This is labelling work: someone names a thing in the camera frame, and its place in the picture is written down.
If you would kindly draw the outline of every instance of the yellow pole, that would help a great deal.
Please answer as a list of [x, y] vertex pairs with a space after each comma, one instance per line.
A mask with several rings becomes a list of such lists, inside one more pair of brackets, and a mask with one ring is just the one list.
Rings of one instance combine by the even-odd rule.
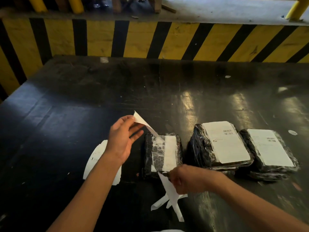
[[309, 0], [297, 0], [286, 15], [285, 19], [299, 20], [308, 6]]
[[48, 12], [43, 0], [29, 0], [36, 12]]
[[80, 14], [84, 12], [82, 0], [69, 0], [69, 2], [74, 14]]

